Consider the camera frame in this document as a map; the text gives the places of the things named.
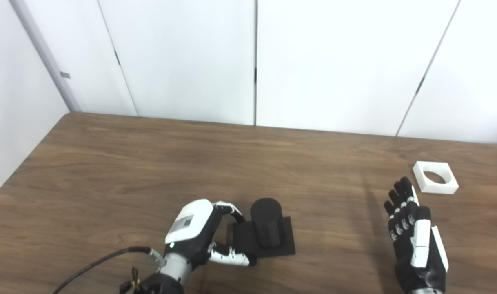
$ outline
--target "black cable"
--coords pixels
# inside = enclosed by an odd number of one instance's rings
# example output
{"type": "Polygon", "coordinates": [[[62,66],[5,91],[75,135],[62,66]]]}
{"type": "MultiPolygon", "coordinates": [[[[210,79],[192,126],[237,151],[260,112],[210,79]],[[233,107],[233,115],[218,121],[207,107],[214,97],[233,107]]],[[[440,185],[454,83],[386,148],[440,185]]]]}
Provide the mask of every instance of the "black cable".
{"type": "Polygon", "coordinates": [[[142,253],[150,254],[151,250],[152,250],[151,247],[135,246],[135,247],[129,247],[129,248],[124,248],[124,249],[115,251],[115,252],[113,252],[109,255],[106,255],[106,256],[98,259],[97,261],[89,264],[88,266],[84,267],[83,269],[77,271],[74,275],[69,277],[62,284],[60,284],[60,286],[58,286],[58,288],[56,288],[56,290],[54,290],[52,294],[58,294],[58,292],[60,292],[60,290],[62,290],[65,286],[67,286],[68,283],[71,283],[74,279],[81,276],[82,274],[84,274],[88,270],[92,269],[93,267],[97,266],[98,264],[101,264],[102,262],[108,261],[109,259],[111,259],[113,257],[116,257],[118,255],[123,255],[125,253],[131,253],[131,252],[142,252],[142,253]]]}

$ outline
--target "black square base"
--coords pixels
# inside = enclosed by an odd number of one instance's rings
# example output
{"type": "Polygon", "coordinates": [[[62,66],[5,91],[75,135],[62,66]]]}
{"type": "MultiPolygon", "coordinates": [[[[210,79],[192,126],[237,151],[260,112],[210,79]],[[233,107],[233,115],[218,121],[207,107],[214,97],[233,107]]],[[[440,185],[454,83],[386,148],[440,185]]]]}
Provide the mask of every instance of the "black square base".
{"type": "Polygon", "coordinates": [[[237,222],[232,226],[232,247],[241,253],[248,253],[257,258],[275,257],[295,254],[294,234],[290,216],[283,218],[284,240],[275,248],[261,247],[256,239],[256,232],[251,221],[237,222]]]}

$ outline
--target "white square block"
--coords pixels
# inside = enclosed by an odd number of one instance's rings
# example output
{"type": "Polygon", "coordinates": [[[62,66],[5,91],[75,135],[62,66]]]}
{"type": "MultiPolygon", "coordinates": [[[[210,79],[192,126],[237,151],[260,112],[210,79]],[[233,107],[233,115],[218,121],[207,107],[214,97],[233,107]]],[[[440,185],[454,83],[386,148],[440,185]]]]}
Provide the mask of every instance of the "white square block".
{"type": "Polygon", "coordinates": [[[421,192],[453,194],[459,188],[459,184],[452,173],[452,169],[450,169],[450,166],[446,162],[418,161],[413,166],[413,174],[415,175],[421,192]],[[424,172],[432,172],[441,176],[445,183],[439,184],[432,181],[426,177],[424,172]]]}

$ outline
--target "robotic hand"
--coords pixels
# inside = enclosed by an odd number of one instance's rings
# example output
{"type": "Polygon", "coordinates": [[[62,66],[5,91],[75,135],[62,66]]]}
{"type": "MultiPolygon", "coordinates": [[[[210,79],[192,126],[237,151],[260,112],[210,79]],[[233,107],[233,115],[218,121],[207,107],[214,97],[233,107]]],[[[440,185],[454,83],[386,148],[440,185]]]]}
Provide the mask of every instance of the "robotic hand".
{"type": "Polygon", "coordinates": [[[384,207],[390,220],[397,259],[395,275],[407,294],[443,294],[448,258],[437,227],[431,226],[430,209],[420,206],[410,180],[403,177],[388,194],[384,207]]]}
{"type": "Polygon", "coordinates": [[[245,221],[232,203],[211,203],[207,199],[200,199],[185,205],[165,238],[163,258],[153,256],[160,265],[158,271],[135,285],[134,293],[183,293],[183,285],[191,272],[209,260],[231,265],[256,265],[255,257],[212,242],[225,214],[232,215],[237,222],[245,221]]]}

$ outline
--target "small gray label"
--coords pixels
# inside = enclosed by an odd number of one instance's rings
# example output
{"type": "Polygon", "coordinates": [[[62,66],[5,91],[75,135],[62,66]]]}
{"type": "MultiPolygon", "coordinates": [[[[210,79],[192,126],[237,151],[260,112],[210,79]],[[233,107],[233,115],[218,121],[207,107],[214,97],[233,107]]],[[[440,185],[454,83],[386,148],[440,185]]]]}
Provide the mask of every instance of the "small gray label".
{"type": "Polygon", "coordinates": [[[60,72],[60,76],[61,76],[62,78],[71,78],[71,75],[70,75],[70,74],[68,74],[68,73],[64,73],[64,72],[60,72]]]}
{"type": "Polygon", "coordinates": [[[184,218],[178,219],[172,224],[171,230],[169,231],[169,234],[175,231],[179,231],[180,229],[185,229],[186,227],[189,227],[191,225],[192,218],[194,217],[194,214],[190,216],[186,216],[184,218]]]}

